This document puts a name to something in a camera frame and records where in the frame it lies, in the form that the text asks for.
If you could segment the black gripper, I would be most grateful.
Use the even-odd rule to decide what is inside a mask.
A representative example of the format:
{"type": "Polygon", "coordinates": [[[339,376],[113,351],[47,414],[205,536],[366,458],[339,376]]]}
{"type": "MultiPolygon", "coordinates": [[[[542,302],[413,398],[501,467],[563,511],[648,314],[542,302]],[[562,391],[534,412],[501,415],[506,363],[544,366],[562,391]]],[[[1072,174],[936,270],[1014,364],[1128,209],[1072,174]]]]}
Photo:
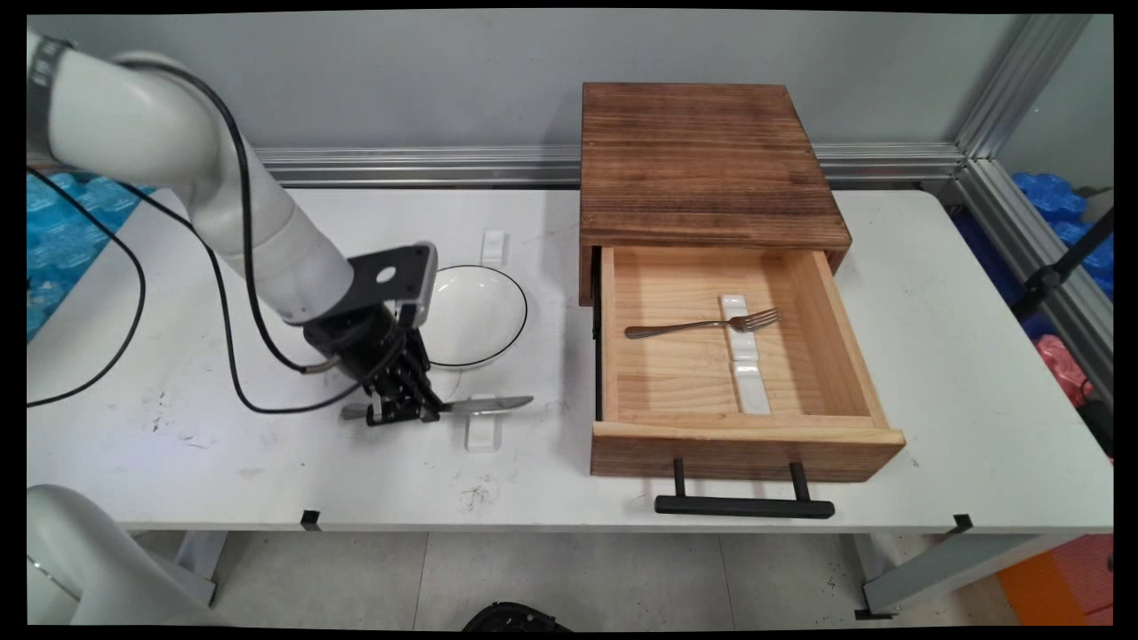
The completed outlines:
{"type": "Polygon", "coordinates": [[[343,374],[369,385],[366,426],[439,421],[442,401],[427,376],[422,340],[403,339],[390,309],[378,305],[313,320],[302,325],[302,336],[318,353],[337,360],[343,374]]]}

